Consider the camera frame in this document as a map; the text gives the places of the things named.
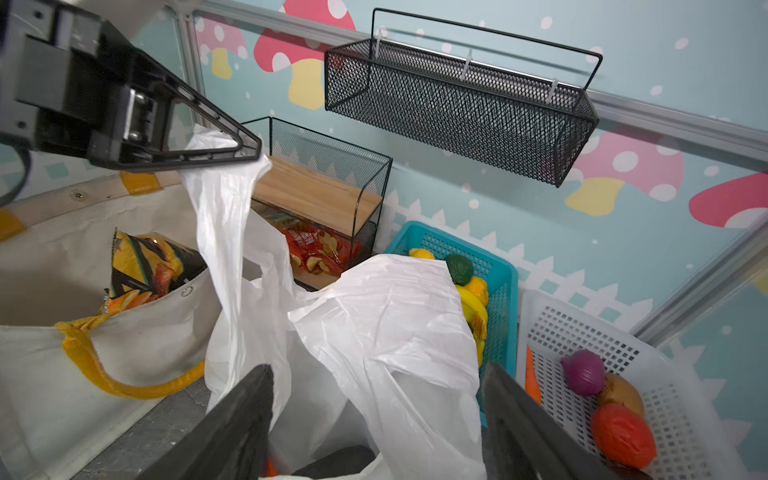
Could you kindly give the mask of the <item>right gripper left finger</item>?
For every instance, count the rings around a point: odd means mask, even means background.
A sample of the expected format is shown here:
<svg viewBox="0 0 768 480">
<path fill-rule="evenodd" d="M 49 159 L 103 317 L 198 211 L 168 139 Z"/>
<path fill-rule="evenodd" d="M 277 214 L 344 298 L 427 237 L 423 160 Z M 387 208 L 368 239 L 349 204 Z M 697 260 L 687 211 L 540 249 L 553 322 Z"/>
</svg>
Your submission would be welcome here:
<svg viewBox="0 0 768 480">
<path fill-rule="evenodd" d="M 140 479 L 258 479 L 266 472 L 274 375 L 254 367 Z"/>
</svg>

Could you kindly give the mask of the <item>white canvas tote bag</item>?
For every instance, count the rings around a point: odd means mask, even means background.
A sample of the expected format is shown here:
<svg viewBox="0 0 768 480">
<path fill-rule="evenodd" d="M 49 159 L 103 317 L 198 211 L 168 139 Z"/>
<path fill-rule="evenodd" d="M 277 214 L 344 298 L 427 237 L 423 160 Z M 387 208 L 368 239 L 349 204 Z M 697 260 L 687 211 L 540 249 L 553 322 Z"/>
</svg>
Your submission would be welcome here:
<svg viewBox="0 0 768 480">
<path fill-rule="evenodd" d="M 206 268 L 151 303 L 101 312 L 112 239 L 196 249 L 176 175 L 105 177 L 1 211 L 1 471 L 68 479 L 161 399 L 203 374 L 221 306 Z"/>
</svg>

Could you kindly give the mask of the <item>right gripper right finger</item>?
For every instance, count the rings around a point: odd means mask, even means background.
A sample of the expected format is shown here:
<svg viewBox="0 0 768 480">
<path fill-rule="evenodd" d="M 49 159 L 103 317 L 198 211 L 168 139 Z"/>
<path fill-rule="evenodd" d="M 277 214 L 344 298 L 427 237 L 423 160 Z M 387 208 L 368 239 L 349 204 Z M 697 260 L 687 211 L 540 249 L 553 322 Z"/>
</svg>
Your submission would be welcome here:
<svg viewBox="0 0 768 480">
<path fill-rule="evenodd" d="M 482 383 L 483 409 L 499 479 L 616 479 L 574 441 L 501 366 Z"/>
</svg>

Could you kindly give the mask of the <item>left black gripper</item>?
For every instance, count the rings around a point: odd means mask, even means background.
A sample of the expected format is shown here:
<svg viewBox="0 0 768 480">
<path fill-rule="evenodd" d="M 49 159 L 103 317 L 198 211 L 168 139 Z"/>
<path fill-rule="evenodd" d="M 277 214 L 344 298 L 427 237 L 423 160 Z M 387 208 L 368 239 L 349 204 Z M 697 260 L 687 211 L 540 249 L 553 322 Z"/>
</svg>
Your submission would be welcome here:
<svg viewBox="0 0 768 480">
<path fill-rule="evenodd" d="M 177 112 L 231 143 L 170 147 Z M 253 162 L 263 147 L 109 21 L 60 1 L 1 4 L 1 141 L 122 171 Z"/>
</svg>

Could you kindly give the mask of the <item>gold black snack bag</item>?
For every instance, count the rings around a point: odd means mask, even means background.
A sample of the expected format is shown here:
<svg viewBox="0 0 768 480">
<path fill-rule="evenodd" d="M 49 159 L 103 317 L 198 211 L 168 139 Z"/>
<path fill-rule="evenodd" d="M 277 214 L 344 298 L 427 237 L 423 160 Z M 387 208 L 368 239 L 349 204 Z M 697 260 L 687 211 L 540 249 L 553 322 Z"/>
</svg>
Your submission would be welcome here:
<svg viewBox="0 0 768 480">
<path fill-rule="evenodd" d="M 130 235 L 116 230 L 110 285 L 101 312 L 117 315 L 151 303 L 192 281 L 206 268 L 197 250 L 163 235 Z"/>
</svg>

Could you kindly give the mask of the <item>white plastic grocery bag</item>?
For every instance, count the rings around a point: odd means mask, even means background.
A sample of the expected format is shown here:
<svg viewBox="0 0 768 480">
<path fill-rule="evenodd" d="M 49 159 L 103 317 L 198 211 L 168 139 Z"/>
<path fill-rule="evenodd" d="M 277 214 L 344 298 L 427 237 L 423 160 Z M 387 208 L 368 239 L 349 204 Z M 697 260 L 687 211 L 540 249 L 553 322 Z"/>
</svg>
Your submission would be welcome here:
<svg viewBox="0 0 768 480">
<path fill-rule="evenodd" d="M 269 428 L 288 469 L 360 440 L 368 479 L 482 479 L 476 344 L 446 265 L 381 254 L 330 286 L 294 281 L 285 236 L 251 207 L 266 157 L 181 174 L 222 311 L 204 378 L 220 403 L 274 372 Z"/>
</svg>

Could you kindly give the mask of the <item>orange carrot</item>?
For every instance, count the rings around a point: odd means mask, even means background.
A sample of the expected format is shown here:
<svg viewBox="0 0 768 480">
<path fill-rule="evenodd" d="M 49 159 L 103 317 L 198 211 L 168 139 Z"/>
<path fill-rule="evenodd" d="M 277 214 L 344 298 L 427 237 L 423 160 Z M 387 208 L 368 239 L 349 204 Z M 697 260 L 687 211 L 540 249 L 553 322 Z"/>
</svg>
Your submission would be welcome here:
<svg viewBox="0 0 768 480">
<path fill-rule="evenodd" d="M 525 391 L 537 404 L 542 404 L 541 389 L 534 368 L 534 356 L 529 347 L 526 348 Z"/>
</svg>

